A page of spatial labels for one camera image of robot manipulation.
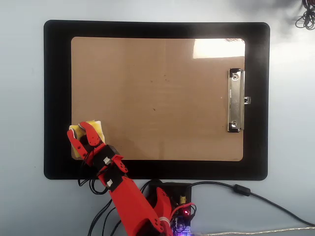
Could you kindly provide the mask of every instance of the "black cable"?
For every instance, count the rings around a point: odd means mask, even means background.
[[[308,30],[315,29],[315,0],[302,0],[302,4],[306,11],[297,19],[295,26],[297,28],[306,28]]]
[[[144,192],[144,190],[146,189],[146,187],[149,185],[149,183],[151,183],[151,182],[161,182],[162,183],[162,181],[161,180],[159,180],[159,179],[152,179],[152,180],[149,180],[148,182],[146,182],[143,186],[142,186],[142,188],[140,189],[140,191],[141,191],[141,193],[143,193]]]
[[[104,224],[103,224],[103,230],[102,230],[102,236],[104,236],[104,230],[105,230],[106,220],[107,220],[109,214],[110,214],[113,210],[115,210],[115,209],[116,209],[116,207],[114,207],[113,209],[111,209],[111,210],[107,213],[107,216],[105,217]]]
[[[298,221],[300,221],[300,222],[302,222],[302,223],[304,223],[304,224],[306,224],[306,225],[315,227],[315,224],[310,223],[310,222],[307,222],[307,221],[301,219],[300,217],[298,217],[297,215],[293,214],[291,211],[289,211],[289,210],[283,208],[282,206],[280,206],[280,205],[278,205],[278,204],[276,204],[276,203],[274,203],[274,202],[272,202],[272,201],[270,201],[270,200],[268,200],[268,199],[266,199],[266,198],[264,198],[264,197],[262,197],[262,196],[260,196],[260,195],[258,195],[258,194],[251,193],[251,195],[254,196],[254,197],[257,197],[257,198],[259,198],[259,199],[261,199],[261,200],[263,200],[263,201],[265,201],[265,202],[267,202],[267,203],[269,203],[269,204],[271,204],[271,205],[273,205],[274,207],[276,207],[276,208],[278,208],[278,209],[280,209],[280,210],[282,210],[282,211],[284,211],[285,213],[289,214],[290,216],[292,216],[292,217],[295,218],[296,220],[298,220]]]
[[[200,185],[200,184],[214,184],[214,185],[221,185],[221,186],[233,188],[232,185],[229,185],[227,183],[221,183],[221,182],[216,182],[216,181],[201,181],[201,182],[192,183],[191,185],[187,186],[186,189],[191,188],[196,185]]]
[[[292,216],[292,217],[295,218],[296,220],[298,220],[298,221],[300,221],[300,222],[302,222],[302,223],[304,223],[304,224],[306,224],[306,225],[315,227],[315,224],[310,223],[310,222],[308,222],[308,221],[305,221],[305,220],[301,219],[300,217],[298,217],[297,215],[293,214],[291,211],[285,209],[284,207],[282,207],[282,206],[280,206],[280,205],[278,205],[278,204],[276,204],[276,203],[274,203],[274,202],[272,202],[272,201],[270,201],[270,200],[268,200],[268,199],[266,199],[266,198],[264,198],[264,197],[262,197],[262,196],[260,196],[260,195],[258,195],[258,194],[252,193],[249,188],[242,187],[242,186],[237,185],[237,184],[234,185],[234,186],[232,186],[232,185],[230,185],[230,184],[221,183],[221,182],[202,181],[202,182],[196,182],[196,183],[193,183],[193,184],[187,186],[187,189],[188,189],[188,188],[191,188],[191,187],[193,187],[193,186],[196,186],[196,185],[200,185],[200,184],[215,184],[215,185],[221,185],[221,186],[224,186],[224,187],[232,188],[234,192],[240,193],[240,194],[242,194],[242,195],[244,195],[244,196],[250,196],[250,195],[252,195],[252,196],[257,197],[257,198],[259,198],[259,199],[261,199],[261,200],[263,200],[263,201],[265,201],[265,202],[267,202],[267,203],[273,205],[274,207],[276,207],[276,208],[278,208],[278,209],[284,211],[285,213],[289,214],[290,216]]]
[[[89,155],[90,155],[91,152],[88,152],[88,154],[86,155],[85,158],[88,158]],[[83,184],[85,184],[86,182],[88,182],[90,179],[85,179],[84,181],[81,182],[81,173],[82,173],[82,169],[83,169],[83,166],[85,165],[85,161],[82,160],[82,163],[81,163],[81,166],[79,168],[79,174],[78,174],[78,185],[81,187],[83,186]]]
[[[121,222],[122,222],[121,220],[117,222],[117,224],[115,225],[115,227],[114,227],[113,231],[111,232],[110,236],[114,235],[116,229],[118,228],[118,226],[120,225]]]
[[[102,192],[98,192],[95,189],[95,181],[96,181],[96,179],[90,179],[90,182],[89,182],[90,190],[92,191],[92,193],[94,193],[96,195],[103,195],[103,194],[105,194],[108,191],[108,188],[105,187],[105,189]]]
[[[111,205],[113,200],[110,200],[94,217],[91,225],[90,225],[90,229],[88,232],[88,236],[92,235],[92,231],[94,229],[95,224],[97,223],[97,221],[99,220],[99,218],[104,214],[104,212],[109,208],[109,206]]]

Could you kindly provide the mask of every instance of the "cable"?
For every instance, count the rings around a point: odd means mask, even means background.
[[[258,194],[252,193],[249,188],[246,188],[246,187],[243,187],[243,186],[240,186],[240,185],[237,185],[237,184],[235,184],[234,186],[232,186],[232,185],[230,185],[230,184],[221,183],[221,182],[216,182],[216,181],[202,181],[202,182],[196,182],[196,183],[193,183],[193,184],[187,186],[187,189],[188,189],[188,188],[191,188],[191,187],[193,187],[193,186],[196,186],[196,185],[200,185],[200,184],[215,184],[215,185],[221,185],[221,186],[224,186],[224,187],[231,188],[231,189],[233,189],[234,192],[239,193],[239,194],[242,194],[242,195],[244,195],[244,196],[250,196],[250,195],[252,195],[252,196],[257,197],[257,198],[259,198],[259,199],[261,199],[261,200],[263,200],[263,201],[265,201],[265,202],[267,202],[267,203],[273,205],[274,207],[276,207],[276,208],[282,210],[283,212],[289,214],[290,216],[292,216],[292,217],[295,218],[296,220],[298,220],[298,221],[300,221],[300,222],[302,222],[302,223],[304,223],[304,224],[306,224],[306,225],[315,227],[315,224],[310,223],[310,222],[308,222],[308,221],[306,221],[306,220],[301,219],[300,217],[298,217],[297,215],[293,214],[291,211],[285,209],[284,207],[282,207],[282,206],[280,206],[280,205],[278,205],[278,204],[276,204],[276,203],[274,203],[274,202],[272,202],[272,201],[270,201],[270,200],[268,200],[268,199],[266,199],[266,198],[264,198],[264,197],[262,197],[262,196],[260,196],[260,195],[258,195]]]
[[[89,155],[90,155],[90,153],[91,153],[91,152],[88,152],[88,154],[86,155],[86,157],[85,157],[84,159],[88,158]],[[81,182],[81,173],[82,173],[83,166],[84,166],[85,164],[86,164],[85,161],[82,160],[81,166],[80,166],[80,168],[79,168],[78,185],[79,185],[80,187],[83,186],[83,184],[85,184],[86,182],[88,182],[88,181],[90,180],[90,179],[85,179],[84,181]]]
[[[315,230],[315,227],[305,227],[305,228],[289,228],[289,229],[279,229],[279,230],[265,230],[265,231],[257,231],[257,232],[222,232],[222,233],[212,233],[212,234],[196,234],[195,236],[221,236],[221,235],[261,235],[261,234],[269,234],[269,233],[281,233],[287,231],[297,231],[297,230]]]
[[[306,28],[308,30],[315,29],[315,0],[302,0],[302,4],[306,11],[297,19],[295,26],[297,28]],[[298,26],[298,22],[303,22],[303,26]]]
[[[107,220],[109,214],[110,214],[113,210],[115,210],[115,209],[116,209],[116,207],[114,207],[113,209],[111,209],[111,210],[107,213],[107,216],[105,217],[104,224],[103,224],[103,230],[102,230],[102,236],[104,236],[104,230],[105,230],[106,220]]]
[[[113,231],[111,232],[110,236],[114,235],[116,229],[118,228],[118,226],[120,225],[121,222],[122,222],[121,220],[117,222],[117,224],[115,225],[115,227],[114,227]]]
[[[266,198],[264,198],[264,197],[262,197],[262,196],[260,196],[260,195],[258,195],[258,194],[251,193],[251,195],[254,196],[254,197],[257,197],[257,198],[259,198],[259,199],[261,199],[261,200],[263,200],[263,201],[265,201],[265,202],[267,202],[267,203],[269,203],[269,204],[271,204],[271,205],[273,205],[274,207],[276,207],[276,208],[278,208],[278,209],[280,209],[280,210],[282,210],[282,211],[284,211],[285,213],[291,215],[293,218],[297,219],[298,221],[300,221],[300,222],[302,222],[302,223],[304,223],[304,224],[306,224],[306,225],[315,227],[315,224],[310,223],[310,222],[307,222],[307,221],[301,219],[300,217],[298,217],[297,215],[293,214],[291,211],[289,211],[289,210],[283,208],[282,206],[280,206],[280,205],[278,205],[278,204],[276,204],[276,203],[274,203],[274,202],[272,202],[272,201],[270,201],[270,200],[268,200],[268,199],[266,199]]]
[[[192,183],[191,185],[188,185],[186,189],[191,188],[196,185],[200,185],[200,184],[214,184],[214,185],[221,185],[221,186],[233,188],[232,185],[229,185],[227,183],[221,183],[221,182],[216,182],[216,181],[201,181],[201,182],[196,182],[196,183]]]
[[[187,204],[180,205],[180,206],[176,207],[176,208],[172,211],[172,213],[171,213],[171,215],[170,215],[170,217],[169,217],[169,220],[171,220],[171,219],[173,218],[175,212],[177,212],[179,209],[186,208],[186,207],[189,207],[189,206],[191,206],[191,205],[196,206],[195,203],[187,203]]]
[[[96,214],[96,216],[94,217],[91,225],[90,225],[90,229],[89,229],[89,232],[88,232],[88,236],[91,236],[92,235],[92,231],[94,229],[94,226],[95,224],[97,223],[97,221],[99,220],[99,218],[104,214],[104,212],[109,208],[109,206],[111,205],[112,203],[112,199]]]
[[[95,185],[94,185],[95,181],[96,181],[96,179],[90,179],[90,182],[89,182],[90,190],[92,191],[92,193],[94,193],[96,195],[103,195],[103,194],[105,194],[108,191],[108,188],[105,187],[105,189],[102,192],[98,192],[95,189]]]
[[[140,191],[141,191],[141,193],[143,193],[144,192],[144,190],[146,189],[146,187],[149,185],[149,183],[151,183],[151,182],[161,182],[162,183],[162,181],[161,180],[159,180],[159,179],[152,179],[152,180],[149,180],[148,182],[146,182],[143,186],[142,186],[142,188],[140,188]]]

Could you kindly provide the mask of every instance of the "red wire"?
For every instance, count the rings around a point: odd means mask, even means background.
[[[195,206],[195,203],[187,203],[187,204],[184,204],[184,205],[180,205],[178,207],[176,207],[172,213],[171,213],[171,216],[169,217],[169,220],[171,220],[173,218],[173,215],[175,214],[175,212],[177,212],[179,209],[182,209],[182,208],[186,208],[186,207],[189,207],[191,205],[194,205]]]

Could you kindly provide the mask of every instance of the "cable connector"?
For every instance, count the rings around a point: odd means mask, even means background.
[[[235,193],[239,193],[239,194],[242,194],[244,196],[250,196],[251,195],[251,189],[249,189],[247,187],[240,186],[238,184],[233,186],[233,191]]]

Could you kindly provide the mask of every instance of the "screw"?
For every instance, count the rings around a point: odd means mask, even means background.
[[[238,74],[234,74],[234,75],[232,76],[232,80],[238,80]]]

